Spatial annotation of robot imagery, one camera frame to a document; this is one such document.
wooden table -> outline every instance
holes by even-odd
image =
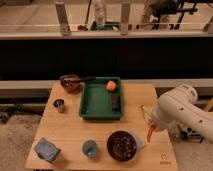
[[[176,159],[167,131],[154,133],[152,142],[146,142],[148,127],[140,105],[152,110],[156,105],[155,88],[150,84],[123,83],[124,116],[120,121],[84,121],[79,117],[81,93],[67,94],[59,83],[53,86],[50,98],[38,127],[26,161],[28,169],[64,170],[177,170]],[[53,102],[65,100],[66,111],[60,114]],[[106,142],[116,130],[131,130],[145,142],[135,157],[128,162],[115,161],[107,152]],[[50,164],[38,158],[34,146],[41,137],[53,142],[62,151]],[[99,153],[90,160],[82,153],[82,144],[89,139],[97,142]]]

gray cup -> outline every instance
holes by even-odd
[[[84,142],[82,151],[88,158],[92,159],[98,152],[98,146],[95,141],[88,140]]]

green tray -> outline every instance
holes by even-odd
[[[96,21],[93,21],[91,30],[113,30],[113,26],[119,30],[120,23],[117,21],[107,21],[104,28],[99,29],[96,25]]]
[[[115,92],[120,98],[120,109],[112,110],[111,93],[106,90],[106,84],[113,80],[117,84]],[[79,115],[85,120],[119,120],[122,117],[122,91],[119,77],[97,77],[85,83]]]

orange fruit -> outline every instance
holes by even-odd
[[[114,91],[116,89],[117,85],[114,81],[108,81],[106,89],[108,91]]]

small cup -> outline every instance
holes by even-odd
[[[53,106],[57,108],[59,113],[63,113],[65,110],[64,100],[63,99],[57,99],[54,101]]]
[[[95,141],[88,140],[84,142],[82,146],[82,151],[89,159],[92,159],[96,156],[98,152],[98,146]]]

